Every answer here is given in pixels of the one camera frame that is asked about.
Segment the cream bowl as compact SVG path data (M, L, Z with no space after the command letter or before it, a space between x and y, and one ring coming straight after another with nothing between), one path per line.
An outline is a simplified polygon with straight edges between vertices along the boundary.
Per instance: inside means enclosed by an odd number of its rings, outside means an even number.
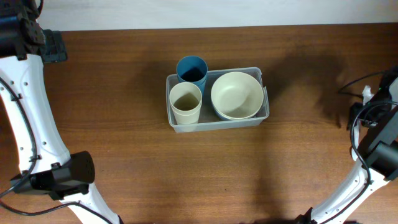
M230 120L239 120L239 119L249 119L254 117L260 110L261 106L244 106L240 105L239 107L233 108L232 110L226 110L223 107L219 109L215 105L213 105L214 111L218 111L224 117L229 118Z
M244 106L261 106L264 101L262 85L243 72L229 72L220 76L211 87L211 103L226 110Z

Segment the cream cup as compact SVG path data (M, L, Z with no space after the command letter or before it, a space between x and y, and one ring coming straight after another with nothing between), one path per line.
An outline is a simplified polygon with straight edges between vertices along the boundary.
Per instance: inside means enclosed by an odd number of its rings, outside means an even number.
M199 121L200 109L181 111L172 109L177 124L195 124Z
M196 85L182 82L171 89L169 102L174 112L181 115L191 115L200 109L202 93Z

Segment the blue cup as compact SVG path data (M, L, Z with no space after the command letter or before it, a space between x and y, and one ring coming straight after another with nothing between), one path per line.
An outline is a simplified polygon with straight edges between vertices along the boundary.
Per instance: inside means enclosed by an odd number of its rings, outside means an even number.
M179 82L201 85L206 79L208 65L202 58L190 55L178 62L176 72Z
M204 95L205 87L206 87L206 79L197 81L197 82L195 82L195 84L197 87L199 87L199 89L201 91L201 95Z

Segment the white plastic knife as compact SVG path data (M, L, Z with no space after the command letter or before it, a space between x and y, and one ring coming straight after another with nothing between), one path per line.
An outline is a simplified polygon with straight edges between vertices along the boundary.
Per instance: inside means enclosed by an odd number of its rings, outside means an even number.
M355 122L355 124L353 125L353 139L354 139L354 146L358 147L359 145L359 132L360 132L360 127L361 127L361 122L357 121ZM354 161L357 160L358 156L355 153L354 149L351 148L351 157Z

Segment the cream cup front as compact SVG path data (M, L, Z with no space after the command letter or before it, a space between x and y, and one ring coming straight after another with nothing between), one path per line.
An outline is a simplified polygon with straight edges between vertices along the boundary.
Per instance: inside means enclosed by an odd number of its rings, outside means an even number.
M200 109L181 111L172 109L177 124L195 124L199 121Z

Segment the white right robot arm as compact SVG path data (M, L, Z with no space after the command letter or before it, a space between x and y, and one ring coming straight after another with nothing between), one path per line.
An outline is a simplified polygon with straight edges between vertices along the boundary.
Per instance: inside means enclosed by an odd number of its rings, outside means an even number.
M299 215L295 223L347 223L376 190L397 178L397 67L379 72L376 93L365 86L349 111L351 172L332 195Z

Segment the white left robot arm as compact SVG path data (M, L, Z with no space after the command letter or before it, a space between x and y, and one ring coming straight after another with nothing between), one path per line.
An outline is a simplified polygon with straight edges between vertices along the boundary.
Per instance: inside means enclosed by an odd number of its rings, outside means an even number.
M70 153L45 91L44 65L68 58L61 33L42 29L42 1L1 2L1 99L16 139L19 174L11 192L47 195L82 223L121 223L95 185L89 152Z

